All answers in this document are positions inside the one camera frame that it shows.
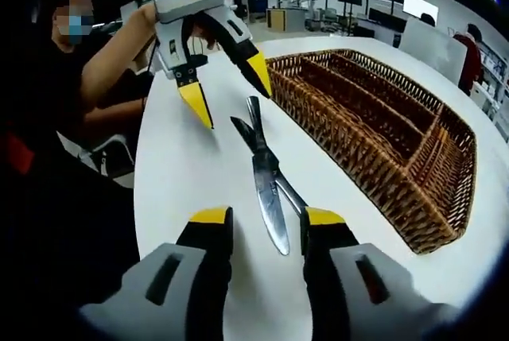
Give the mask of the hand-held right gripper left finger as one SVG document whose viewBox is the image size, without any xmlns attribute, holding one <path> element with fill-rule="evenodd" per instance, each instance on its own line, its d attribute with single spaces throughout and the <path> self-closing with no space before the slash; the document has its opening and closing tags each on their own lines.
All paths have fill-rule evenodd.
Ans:
<svg viewBox="0 0 509 341">
<path fill-rule="evenodd" d="M 80 314 L 99 340 L 221 340 L 231 280 L 233 210 L 195 213 L 175 243 L 131 267 L 120 289 Z"/>
</svg>

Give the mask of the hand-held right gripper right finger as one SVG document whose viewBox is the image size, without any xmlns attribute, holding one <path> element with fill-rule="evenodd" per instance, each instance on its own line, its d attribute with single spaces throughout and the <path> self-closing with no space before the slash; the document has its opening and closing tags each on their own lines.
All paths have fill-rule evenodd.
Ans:
<svg viewBox="0 0 509 341">
<path fill-rule="evenodd" d="M 431 340 L 457 309 L 433 303 L 411 273 L 371 243 L 358 243 L 338 214 L 305 207 L 303 275 L 314 340 Z"/>
</svg>

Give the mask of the person's left hand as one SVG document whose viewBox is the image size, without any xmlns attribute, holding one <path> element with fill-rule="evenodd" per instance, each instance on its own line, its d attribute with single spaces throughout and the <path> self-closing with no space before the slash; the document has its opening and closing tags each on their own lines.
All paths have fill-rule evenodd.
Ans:
<svg viewBox="0 0 509 341">
<path fill-rule="evenodd" d="M 128 22 L 126 30 L 132 45 L 141 48 L 155 35 L 157 23 L 157 9 L 153 2 L 149 2 L 134 11 Z"/>
</svg>

